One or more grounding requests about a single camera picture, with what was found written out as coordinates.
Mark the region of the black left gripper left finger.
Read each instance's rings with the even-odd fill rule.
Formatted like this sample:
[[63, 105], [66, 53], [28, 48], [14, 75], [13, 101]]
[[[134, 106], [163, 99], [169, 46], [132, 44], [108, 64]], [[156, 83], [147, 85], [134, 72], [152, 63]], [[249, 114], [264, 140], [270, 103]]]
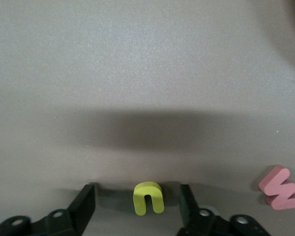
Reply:
[[82, 236], [95, 211], [95, 185], [85, 185], [70, 206], [32, 222], [13, 216], [0, 223], [0, 236]]

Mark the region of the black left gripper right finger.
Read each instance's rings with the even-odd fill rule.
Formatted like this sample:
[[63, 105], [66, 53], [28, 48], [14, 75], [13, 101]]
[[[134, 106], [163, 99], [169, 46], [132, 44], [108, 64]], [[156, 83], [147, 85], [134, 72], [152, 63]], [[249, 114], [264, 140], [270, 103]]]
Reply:
[[188, 184], [180, 185], [179, 210], [183, 222], [176, 236], [270, 236], [253, 217], [237, 214], [229, 220], [199, 207]]

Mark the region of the yellow foam letter n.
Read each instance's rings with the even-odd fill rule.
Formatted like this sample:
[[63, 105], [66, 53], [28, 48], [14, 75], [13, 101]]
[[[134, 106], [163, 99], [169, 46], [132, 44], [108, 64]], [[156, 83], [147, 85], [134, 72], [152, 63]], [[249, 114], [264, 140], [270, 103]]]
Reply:
[[162, 213], [165, 209], [161, 186], [156, 182], [142, 182], [136, 185], [133, 191], [133, 205], [138, 216], [146, 214], [147, 206], [145, 197], [150, 196], [152, 208], [155, 213]]

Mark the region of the pink foam letter w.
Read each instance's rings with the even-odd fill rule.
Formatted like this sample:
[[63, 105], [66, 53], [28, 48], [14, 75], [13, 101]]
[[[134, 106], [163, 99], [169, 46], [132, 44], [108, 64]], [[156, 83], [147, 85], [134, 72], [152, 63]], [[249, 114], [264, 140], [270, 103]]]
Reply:
[[258, 184], [266, 203], [274, 210], [295, 208], [295, 183], [289, 177], [289, 169], [276, 165]]

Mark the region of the brown table cover mat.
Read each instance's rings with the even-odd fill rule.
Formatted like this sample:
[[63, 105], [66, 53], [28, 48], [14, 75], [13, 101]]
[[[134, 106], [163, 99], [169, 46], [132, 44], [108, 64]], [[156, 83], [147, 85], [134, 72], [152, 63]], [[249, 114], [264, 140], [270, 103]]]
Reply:
[[[98, 185], [84, 236], [174, 236], [179, 185], [295, 236], [295, 0], [0, 0], [0, 222]], [[133, 191], [162, 188], [138, 216]]]

